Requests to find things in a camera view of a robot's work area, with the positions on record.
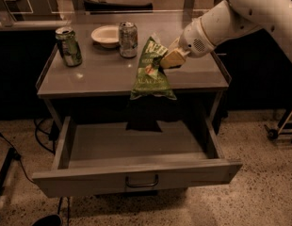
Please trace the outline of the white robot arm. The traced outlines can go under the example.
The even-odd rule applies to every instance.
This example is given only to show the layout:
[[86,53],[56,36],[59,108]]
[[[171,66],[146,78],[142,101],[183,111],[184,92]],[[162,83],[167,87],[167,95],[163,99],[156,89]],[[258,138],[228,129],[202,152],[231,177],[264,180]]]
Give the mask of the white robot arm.
[[227,40],[260,29],[269,33],[292,63],[291,0],[223,0],[185,27],[160,66],[181,66],[187,57],[203,57]]

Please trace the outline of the wheeled robot base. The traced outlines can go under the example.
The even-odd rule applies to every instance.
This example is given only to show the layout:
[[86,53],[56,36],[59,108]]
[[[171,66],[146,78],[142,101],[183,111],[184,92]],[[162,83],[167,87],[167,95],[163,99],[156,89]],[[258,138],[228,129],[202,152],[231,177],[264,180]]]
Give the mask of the wheeled robot base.
[[269,128],[265,125],[267,137],[269,140],[275,140],[281,135],[292,135],[292,105],[290,105],[284,112],[282,118],[278,122],[276,129]]

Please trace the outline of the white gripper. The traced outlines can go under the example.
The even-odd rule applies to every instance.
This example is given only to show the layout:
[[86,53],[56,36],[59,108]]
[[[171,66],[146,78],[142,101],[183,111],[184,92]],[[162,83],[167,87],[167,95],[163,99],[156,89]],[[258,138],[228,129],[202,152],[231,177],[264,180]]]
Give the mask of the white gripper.
[[207,38],[203,31],[201,19],[194,19],[168,47],[168,53],[161,59],[163,69],[182,66],[187,56],[203,57],[211,53],[215,45]]

